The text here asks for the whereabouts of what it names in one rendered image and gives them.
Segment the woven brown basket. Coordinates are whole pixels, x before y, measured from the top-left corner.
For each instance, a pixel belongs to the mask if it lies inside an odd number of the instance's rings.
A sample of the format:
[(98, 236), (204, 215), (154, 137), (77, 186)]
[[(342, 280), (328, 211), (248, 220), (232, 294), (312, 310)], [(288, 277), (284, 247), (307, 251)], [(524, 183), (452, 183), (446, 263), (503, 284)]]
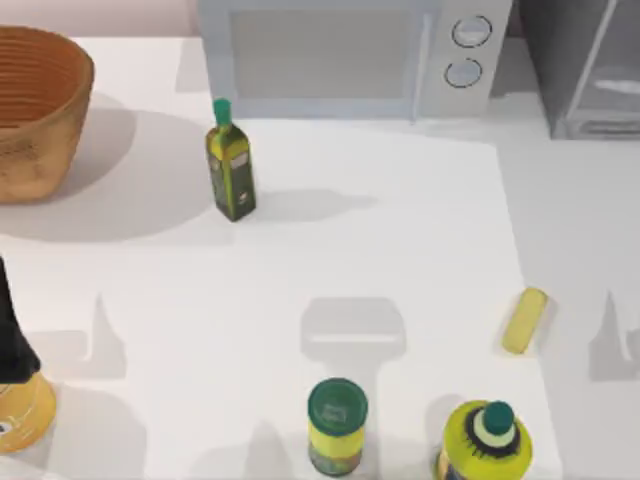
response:
[(0, 25), (0, 205), (51, 196), (76, 155), (95, 77), (58, 33)]

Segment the green lidded yellow can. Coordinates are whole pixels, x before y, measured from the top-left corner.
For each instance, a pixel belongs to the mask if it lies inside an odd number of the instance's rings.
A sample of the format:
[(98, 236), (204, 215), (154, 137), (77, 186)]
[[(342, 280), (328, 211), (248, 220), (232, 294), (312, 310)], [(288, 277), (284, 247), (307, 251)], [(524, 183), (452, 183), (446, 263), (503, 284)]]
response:
[(340, 377), (322, 380), (307, 400), (308, 456), (329, 477), (344, 477), (360, 464), (369, 404), (364, 390)]

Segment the round yellow bottle green cap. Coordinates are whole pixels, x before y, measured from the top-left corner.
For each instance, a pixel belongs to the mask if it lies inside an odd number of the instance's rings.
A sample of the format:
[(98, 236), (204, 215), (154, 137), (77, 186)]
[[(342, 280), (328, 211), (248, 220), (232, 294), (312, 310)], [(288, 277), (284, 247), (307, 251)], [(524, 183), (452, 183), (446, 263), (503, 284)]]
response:
[(443, 430), (435, 480), (524, 480), (533, 459), (525, 425), (504, 401), (457, 406)]

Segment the yellow bread stick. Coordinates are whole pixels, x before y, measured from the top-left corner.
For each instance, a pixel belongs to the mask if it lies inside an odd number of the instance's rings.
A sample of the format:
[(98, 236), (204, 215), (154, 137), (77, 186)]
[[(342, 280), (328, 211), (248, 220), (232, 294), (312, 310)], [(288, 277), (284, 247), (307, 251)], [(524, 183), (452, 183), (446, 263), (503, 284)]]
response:
[(520, 294), (504, 329), (501, 346), (510, 354), (526, 352), (548, 304), (548, 295), (538, 288), (527, 287)]

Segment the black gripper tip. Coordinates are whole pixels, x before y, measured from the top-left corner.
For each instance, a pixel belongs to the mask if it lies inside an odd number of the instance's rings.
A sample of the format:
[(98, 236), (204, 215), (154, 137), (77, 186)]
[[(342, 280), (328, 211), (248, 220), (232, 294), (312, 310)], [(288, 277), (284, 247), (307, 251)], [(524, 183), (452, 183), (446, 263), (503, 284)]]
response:
[(40, 358), (18, 323), (0, 256), (0, 384), (25, 384), (40, 370)]

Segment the pale microwave oven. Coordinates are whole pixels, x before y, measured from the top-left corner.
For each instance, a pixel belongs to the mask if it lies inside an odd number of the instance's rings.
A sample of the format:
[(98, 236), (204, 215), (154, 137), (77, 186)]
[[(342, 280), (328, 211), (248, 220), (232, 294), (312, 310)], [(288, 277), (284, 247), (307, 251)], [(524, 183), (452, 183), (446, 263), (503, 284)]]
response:
[[(488, 103), (513, 0), (197, 0), (213, 97), (238, 118), (411, 121), (422, 21), (432, 15), (420, 119), (464, 118)], [(452, 28), (486, 17), (490, 38), (461, 48)], [(456, 89), (446, 67), (471, 58), (475, 85)]]

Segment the square green oil bottle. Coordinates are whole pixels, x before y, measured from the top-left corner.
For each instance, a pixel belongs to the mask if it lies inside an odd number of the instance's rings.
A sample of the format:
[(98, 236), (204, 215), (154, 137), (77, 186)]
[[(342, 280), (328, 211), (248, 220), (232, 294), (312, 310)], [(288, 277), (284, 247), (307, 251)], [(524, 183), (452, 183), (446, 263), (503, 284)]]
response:
[(233, 123), (231, 102), (213, 101), (216, 125), (205, 137), (214, 200), (219, 211), (236, 222), (256, 209), (255, 182), (250, 142)]

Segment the microwave knob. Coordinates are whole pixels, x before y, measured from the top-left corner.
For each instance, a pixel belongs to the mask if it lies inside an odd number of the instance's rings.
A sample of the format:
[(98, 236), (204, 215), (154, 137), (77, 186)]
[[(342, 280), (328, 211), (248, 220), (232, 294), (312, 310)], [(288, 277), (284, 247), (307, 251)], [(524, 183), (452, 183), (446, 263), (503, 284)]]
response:
[(492, 24), (486, 17), (475, 15), (455, 23), (452, 28), (452, 40), (461, 48), (476, 48), (490, 38), (492, 31)]
[(482, 78), (482, 65), (471, 58), (464, 58), (450, 63), (444, 72), (446, 83), (456, 89), (469, 88)]

